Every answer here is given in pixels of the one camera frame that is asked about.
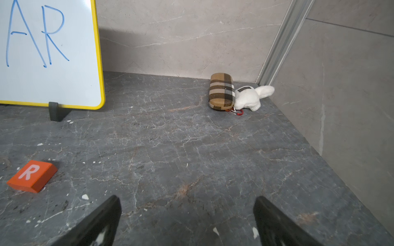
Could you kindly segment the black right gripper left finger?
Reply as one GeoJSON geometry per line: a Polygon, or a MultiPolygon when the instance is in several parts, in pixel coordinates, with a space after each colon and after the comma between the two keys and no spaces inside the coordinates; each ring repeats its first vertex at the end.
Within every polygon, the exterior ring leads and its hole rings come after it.
{"type": "Polygon", "coordinates": [[[120,199],[113,195],[53,243],[54,246],[111,246],[122,214],[120,199]]]}

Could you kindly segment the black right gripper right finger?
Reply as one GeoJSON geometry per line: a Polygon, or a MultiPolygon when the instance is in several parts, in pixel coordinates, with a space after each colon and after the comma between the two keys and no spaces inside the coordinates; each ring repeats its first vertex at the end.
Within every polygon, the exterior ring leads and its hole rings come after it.
{"type": "Polygon", "coordinates": [[[263,246],[321,245],[263,196],[256,198],[253,214],[263,246]]]}

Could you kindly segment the red R block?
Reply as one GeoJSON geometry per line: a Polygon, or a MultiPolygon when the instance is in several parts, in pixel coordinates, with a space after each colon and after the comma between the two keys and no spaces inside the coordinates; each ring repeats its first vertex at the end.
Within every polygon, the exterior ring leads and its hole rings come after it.
{"type": "Polygon", "coordinates": [[[30,161],[7,181],[7,185],[15,190],[39,193],[56,172],[54,164],[30,161]]]}

